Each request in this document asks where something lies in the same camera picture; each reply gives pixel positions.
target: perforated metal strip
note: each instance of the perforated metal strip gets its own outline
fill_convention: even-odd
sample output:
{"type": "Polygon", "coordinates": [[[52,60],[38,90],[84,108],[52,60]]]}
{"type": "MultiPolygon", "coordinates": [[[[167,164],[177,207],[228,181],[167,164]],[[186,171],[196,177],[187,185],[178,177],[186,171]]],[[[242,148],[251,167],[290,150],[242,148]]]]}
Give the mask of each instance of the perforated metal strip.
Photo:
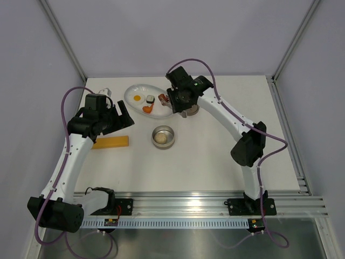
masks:
{"type": "Polygon", "coordinates": [[[103,218],[85,218],[80,228],[127,229],[247,229],[246,219],[120,219],[118,226],[105,226],[103,218]]]}

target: gray floor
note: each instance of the gray floor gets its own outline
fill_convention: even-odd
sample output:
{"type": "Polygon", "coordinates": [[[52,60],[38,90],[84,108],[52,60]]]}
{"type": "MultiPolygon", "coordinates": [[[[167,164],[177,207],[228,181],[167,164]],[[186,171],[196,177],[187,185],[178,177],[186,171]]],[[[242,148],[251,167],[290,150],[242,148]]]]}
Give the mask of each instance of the gray floor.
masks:
{"type": "MultiPolygon", "coordinates": [[[[241,240],[248,232],[243,229],[119,229],[112,233],[117,244],[108,258],[117,259],[219,259],[219,258],[326,258],[321,241],[312,220],[269,220],[272,230],[279,231],[290,240],[288,249],[275,246],[267,235],[250,237],[235,249],[226,246],[241,240]]],[[[73,250],[86,258],[98,258],[109,249],[107,237],[100,234],[80,240],[90,230],[80,230],[68,234],[73,250]]],[[[48,231],[45,239],[52,240],[58,231],[48,231]]],[[[39,258],[75,258],[67,250],[64,240],[41,249],[39,258]]]]}

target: toy fried egg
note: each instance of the toy fried egg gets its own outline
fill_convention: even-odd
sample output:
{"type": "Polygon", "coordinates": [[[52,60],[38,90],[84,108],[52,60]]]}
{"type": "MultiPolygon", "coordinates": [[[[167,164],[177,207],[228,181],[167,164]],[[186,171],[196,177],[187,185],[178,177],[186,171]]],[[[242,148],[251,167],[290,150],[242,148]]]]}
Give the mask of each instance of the toy fried egg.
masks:
{"type": "Polygon", "coordinates": [[[133,93],[127,101],[132,105],[140,105],[145,101],[145,96],[142,93],[133,93]]]}

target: white table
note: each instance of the white table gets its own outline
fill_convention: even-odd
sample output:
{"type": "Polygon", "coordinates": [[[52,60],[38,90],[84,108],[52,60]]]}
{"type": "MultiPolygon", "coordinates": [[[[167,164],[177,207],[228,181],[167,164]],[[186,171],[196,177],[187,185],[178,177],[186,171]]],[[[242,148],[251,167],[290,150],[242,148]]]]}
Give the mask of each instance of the white table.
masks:
{"type": "MultiPolygon", "coordinates": [[[[283,138],[265,76],[217,76],[216,80],[220,95],[233,107],[254,122],[263,121],[268,133],[283,138]]],[[[165,90],[170,87],[164,77],[89,78],[86,87],[94,92],[109,88],[115,103],[123,99],[128,87],[140,83],[165,90]]],[[[87,93],[84,92],[81,106],[87,93]]],[[[135,125],[106,137],[128,135],[129,147],[91,150],[80,172],[76,192],[84,192],[89,186],[107,187],[116,192],[244,189],[240,166],[230,156],[235,141],[208,112],[201,109],[197,115],[186,119],[178,114],[154,119],[128,105],[127,108],[135,125]],[[176,142],[168,150],[157,149],[151,143],[151,133],[160,125],[168,125],[175,131],[176,142]]],[[[264,153],[281,146],[267,139],[264,153]]],[[[287,150],[266,160],[262,168],[266,189],[299,190],[287,150]]]]}

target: yellow block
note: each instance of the yellow block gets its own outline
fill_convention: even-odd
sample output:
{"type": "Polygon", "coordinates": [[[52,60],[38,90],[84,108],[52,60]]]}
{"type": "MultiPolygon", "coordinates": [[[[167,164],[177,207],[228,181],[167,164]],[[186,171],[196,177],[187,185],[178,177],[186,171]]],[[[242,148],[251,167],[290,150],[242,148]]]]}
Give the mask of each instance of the yellow block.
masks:
{"type": "Polygon", "coordinates": [[[111,138],[97,138],[96,143],[93,144],[92,149],[111,148],[111,147],[128,147],[129,137],[111,137],[111,138]]]}

